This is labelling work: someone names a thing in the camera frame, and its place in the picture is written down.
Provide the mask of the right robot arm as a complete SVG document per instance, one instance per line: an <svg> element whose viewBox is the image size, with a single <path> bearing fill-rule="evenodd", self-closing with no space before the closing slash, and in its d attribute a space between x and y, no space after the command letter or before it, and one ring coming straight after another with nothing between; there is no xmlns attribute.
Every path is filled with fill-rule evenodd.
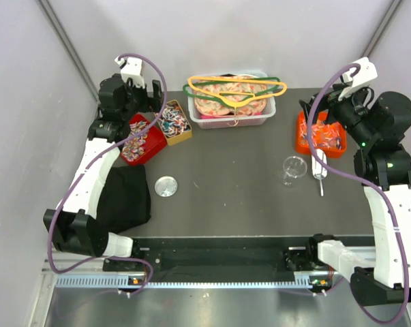
<svg viewBox="0 0 411 327"><path fill-rule="evenodd" d="M306 119L326 112L358 144L352 179L369 203L375 259L351 251L336 236L316 234L308 240L305 261L315 270L335 269L362 307L411 302L411 156L402 145L411 126L411 100L387 91L367 107L372 89L347 93L346 84L301 102Z"/></svg>

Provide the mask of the silver metal scoop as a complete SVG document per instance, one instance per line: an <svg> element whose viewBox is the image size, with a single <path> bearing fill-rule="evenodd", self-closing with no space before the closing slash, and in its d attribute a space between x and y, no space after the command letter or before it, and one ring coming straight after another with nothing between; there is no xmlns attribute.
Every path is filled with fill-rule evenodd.
<svg viewBox="0 0 411 327"><path fill-rule="evenodd" d="M316 149L317 156L324 164L327 163L327 156L322 149ZM320 186L320 196L324 196L323 180L327 177L327 170L316 160L314 156L311 156L311 172L315 179L318 180Z"/></svg>

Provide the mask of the clear glass jar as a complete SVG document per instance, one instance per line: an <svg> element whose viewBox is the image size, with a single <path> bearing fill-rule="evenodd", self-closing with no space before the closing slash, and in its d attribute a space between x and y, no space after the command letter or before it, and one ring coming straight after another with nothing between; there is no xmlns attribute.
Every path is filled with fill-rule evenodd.
<svg viewBox="0 0 411 327"><path fill-rule="evenodd" d="M307 162L299 156L287 157L279 173L281 183L286 187L296 187L307 173Z"/></svg>

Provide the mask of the orange candy tray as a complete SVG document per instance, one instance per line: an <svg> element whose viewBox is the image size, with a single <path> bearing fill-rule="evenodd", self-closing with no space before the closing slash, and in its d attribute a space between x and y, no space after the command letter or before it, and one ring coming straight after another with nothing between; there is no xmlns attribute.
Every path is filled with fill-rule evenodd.
<svg viewBox="0 0 411 327"><path fill-rule="evenodd" d="M327 113L321 112L317 122L312 126L312 140L316 149L321 149L331 159L339 159L347 149L345 129L338 123L327 125ZM307 123L303 111L299 112L296 120L295 150L303 155L310 155L307 137Z"/></svg>

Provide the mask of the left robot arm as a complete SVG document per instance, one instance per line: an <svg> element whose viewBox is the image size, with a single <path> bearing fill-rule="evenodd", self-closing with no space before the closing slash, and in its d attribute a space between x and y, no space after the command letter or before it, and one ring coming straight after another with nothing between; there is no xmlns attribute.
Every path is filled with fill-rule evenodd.
<svg viewBox="0 0 411 327"><path fill-rule="evenodd" d="M140 73L120 73L100 82L98 116L87 133L85 152L67 193L55 209L44 213L48 253L54 250L91 258L118 257L127 270L141 264L134 241L108 230L97 220L97 207L113 163L138 113L160 113L167 99L164 77L152 82L153 94Z"/></svg>

